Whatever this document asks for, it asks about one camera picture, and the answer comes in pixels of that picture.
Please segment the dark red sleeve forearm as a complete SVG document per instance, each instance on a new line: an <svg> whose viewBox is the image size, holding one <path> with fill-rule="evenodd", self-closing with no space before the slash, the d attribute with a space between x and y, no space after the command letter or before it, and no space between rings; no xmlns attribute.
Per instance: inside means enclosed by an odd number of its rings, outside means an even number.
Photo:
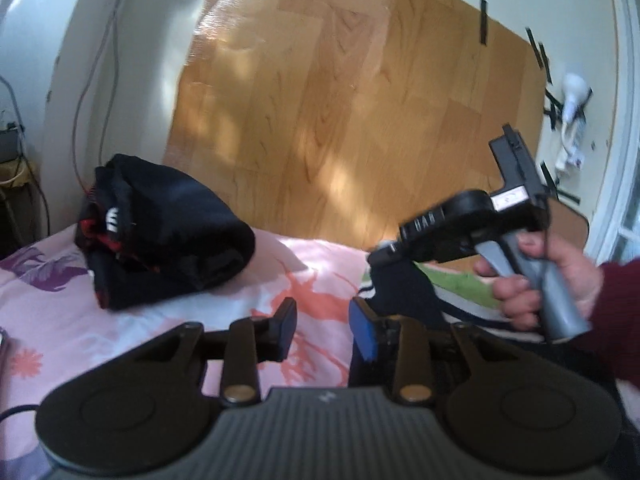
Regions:
<svg viewBox="0 0 640 480"><path fill-rule="evenodd" d="M578 274L574 295L590 332L566 347L570 367L611 388L639 385L639 261L605 263Z"/></svg>

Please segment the person's right hand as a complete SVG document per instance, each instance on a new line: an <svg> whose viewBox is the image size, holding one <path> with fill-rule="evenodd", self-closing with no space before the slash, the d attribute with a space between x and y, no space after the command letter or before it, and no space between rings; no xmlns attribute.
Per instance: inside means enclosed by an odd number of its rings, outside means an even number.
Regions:
<svg viewBox="0 0 640 480"><path fill-rule="evenodd" d="M518 234L518 246L529 257L554 262L562 272L579 312L584 318L590 318L603 287L603 271L579 248L556 235L523 232ZM492 294L500 302L502 313L517 330L525 332L538 325L541 294L524 276L499 276L484 258L474 263L474 272L483 278L494 279Z"/></svg>

